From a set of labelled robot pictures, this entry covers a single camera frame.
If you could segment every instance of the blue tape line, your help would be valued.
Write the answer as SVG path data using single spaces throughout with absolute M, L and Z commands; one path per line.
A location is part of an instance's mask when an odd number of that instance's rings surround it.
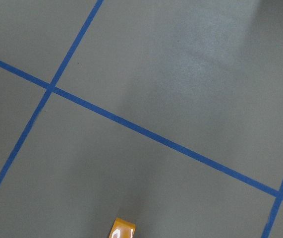
M 87 17 L 86 21 L 84 22 L 81 30 L 79 31 L 78 35 L 76 36 L 73 44 L 71 45 L 70 49 L 68 50 L 66 56 L 64 57 L 61 65 L 59 66 L 56 74 L 54 75 L 51 83 L 47 86 L 47 90 L 45 91 L 43 97 L 41 98 L 39 104 L 37 105 L 35 111 L 33 112 L 31 118 L 29 119 L 27 125 L 25 126 L 24 130 L 22 131 L 22 134 L 20 135 L 17 143 L 15 144 L 12 152 L 10 153 L 8 159 L 6 160 L 1 172 L 0 172 L 0 184 L 2 182 L 2 180 L 4 179 L 6 173 L 8 172 L 13 160 L 15 159 L 16 155 L 18 154 L 21 146 L 23 145 L 24 141 L 26 140 L 32 126 L 34 125 L 37 116 L 39 115 L 39 113 L 41 112 L 42 108 L 45 106 L 46 102 L 48 101 L 50 95 L 52 94 L 53 89 L 55 88 L 58 80 L 60 79 L 61 75 L 63 74 L 67 64 L 69 63 L 72 55 L 74 54 L 76 48 L 78 47 L 79 43 L 81 42 L 85 32 L 87 31 L 88 27 L 90 26 L 94 16 L 96 15 L 98 9 L 100 8 L 101 4 L 102 4 L 103 0 L 98 0 L 92 11 L 90 12 L 89 16 Z
M 215 161 L 213 161 L 213 160 L 211 160 L 207 157 L 204 157 L 204 156 L 202 156 L 202 155 L 200 155 L 200 154 L 198 154 L 198 153 L 196 153 L 196 152 L 194 152 L 194 151 L 192 151 L 188 148 L 185 148 L 182 145 L 179 145 L 179 144 L 177 144 L 173 141 L 170 141 L 170 140 L 168 140 L 168 139 L 166 139 L 166 138 L 164 138 L 164 137 L 162 137 L 158 134 L 155 134 L 155 133 L 153 133 L 153 132 L 151 132 L 151 131 L 149 131 L 149 130 L 147 130 L 147 129 L 139 126 L 139 125 L 136 125 L 136 124 L 134 124 L 134 123 L 132 123 L 132 122 L 130 122 L 130 121 L 124 119 L 124 118 L 121 118 L 121 117 L 119 117 L 119 116 L 117 116 L 113 113 L 110 113 L 110 112 L 108 112 L 108 111 L 106 111 L 106 110 L 104 110 L 104 109 L 102 109 L 102 108 L 100 108 L 100 107 L 98 107 L 94 104 L 91 104 L 91 103 L 89 103 L 89 102 L 87 102 L 87 101 L 85 101 L 81 98 L 78 98 L 78 97 L 76 97 L 76 96 L 74 96 L 74 95 L 72 95 L 72 94 L 70 94 L 70 93 L 68 93 L 68 92 L 66 92 L 62 89 L 55 88 L 53 90 L 53 92 L 64 97 L 64 98 L 66 98 L 66 99 L 68 99 L 68 100 L 71 100 L 72 102 L 74 102 L 78 105 L 81 105 L 81 106 L 83 106 L 83 107 L 85 107 L 85 108 L 87 108 L 91 111 L 94 111 L 94 112 L 96 112 L 96 113 L 98 113 L 98 114 L 100 114 L 100 115 L 102 115 L 102 116 L 104 116 L 104 117 L 106 117 L 110 120 L 113 120 L 113 121 L 115 121 L 115 122 L 117 122 L 117 123 L 119 123 L 119 124 L 121 124 L 125 127 L 128 127 L 128 128 L 130 128 L 130 129 L 132 129 L 132 130 L 134 130 L 134 131 L 136 131 L 136 132 L 138 132 L 138 133 L 140 133 L 140 134 L 142 134 L 142 135 L 144 135 L 148 138 L 151 138 L 151 139 L 153 139 L 153 140 L 155 140 L 155 141 L 157 141 L 157 142 L 159 142 L 159 143 L 161 143 L 165 146 L 168 146 L 168 147 L 170 147 L 170 148 L 172 148 L 172 149 L 174 149 L 174 150 L 176 150 L 176 151 L 178 151 L 178 152 L 180 152 L 184 155 L 187 155 L 187 156 L 191 157 L 192 159 L 200 161 L 201 163 L 203 163 L 205 165 L 208 165 L 208 166 L 210 166 L 210 167 L 212 167 L 212 168 L 214 168 L 218 171 L 221 171 L 221 172 L 223 172 L 223 173 L 225 173 L 229 176 L 232 176 L 233 178 L 238 179 L 238 180 L 240 180 L 240 181 L 242 181 L 242 182 L 244 182 L 244 183 L 246 183 L 250 186 L 253 186 L 253 187 L 255 187 L 255 188 L 257 188 L 257 189 L 259 189 L 259 190 L 261 190 L 265 193 L 268 193 L 272 196 L 277 196 L 279 194 L 278 191 L 276 191 L 275 189 L 273 189 L 273 188 L 271 188 L 271 187 L 269 187 L 269 186 L 267 186 L 263 183 L 260 183 L 260 182 L 254 180 L 250 177 L 247 177 L 247 176 L 245 176 L 245 175 L 243 175 L 239 172 L 236 172 L 236 171 L 234 171 L 234 170 L 232 170 L 232 169 L 230 169 L 230 168 L 228 168 L 228 167 L 226 167 L 222 164 L 219 164 L 219 163 L 217 163 L 217 162 L 215 162 Z
M 279 189 L 279 194 L 275 199 L 275 202 L 271 208 L 271 212 L 268 218 L 268 222 L 265 225 L 265 228 L 263 230 L 263 233 L 261 235 L 261 238 L 268 238 L 272 229 L 272 226 L 274 225 L 275 219 L 277 217 L 278 211 L 280 209 L 281 203 L 283 201 L 283 180 Z
M 32 83 L 35 83 L 35 84 L 37 84 L 37 85 L 39 85 L 39 86 L 41 86 L 41 87 L 47 88 L 47 86 L 49 85 L 47 82 L 44 82 L 44 81 L 42 81 L 41 79 L 38 79 L 38 78 L 36 78 L 36 77 L 34 77 L 34 76 L 30 75 L 30 74 L 27 74 L 27 73 L 25 73 L 25 72 L 23 72 L 23 71 L 21 71 L 21 70 L 15 68 L 15 67 L 11 66 L 11 65 L 9 65 L 9 64 L 7 64 L 7 63 L 1 61 L 1 60 L 0 60 L 0 67 L 3 68 L 3 69 L 5 69 L 5 70 L 7 70 L 7 71 L 9 71 L 9 72 L 11 72 L 11 73 L 14 73 L 14 74 L 16 74 L 16 75 L 18 75 L 18 76 L 20 76 L 20 77 L 22 77 L 22 78 L 24 78 L 24 79 L 26 79 L 26 80 L 32 82 Z M 270 194 L 270 195 L 272 195 L 272 196 L 276 196 L 276 195 L 279 193 L 279 192 L 277 192 L 277 191 L 274 190 L 274 189 L 272 190 L 272 192 L 273 192 L 273 193 L 268 193 L 268 194 Z
M 32 82 L 32 83 L 35 83 L 37 85 L 39 85 L 40 87 L 43 87 L 43 88 L 47 88 L 47 86 L 49 85 L 47 82 L 39 79 L 39 78 L 36 78 L 26 72 L 23 72 L 22 70 L 19 70 L 3 61 L 0 60 L 0 68 L 3 68 L 15 75 L 18 75 L 19 77 L 22 77 L 26 80 L 28 80 L 29 82 Z

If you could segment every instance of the gray floor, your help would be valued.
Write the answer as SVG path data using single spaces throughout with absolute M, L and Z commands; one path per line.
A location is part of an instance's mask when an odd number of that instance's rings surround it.
M 50 82 L 94 0 L 0 3 L 0 60 Z M 279 190 L 283 1 L 105 0 L 57 87 Z M 45 89 L 0 68 L 0 170 Z M 275 200 L 52 94 L 0 185 L 0 237 L 261 237 Z M 283 237 L 283 203 L 271 238 Z

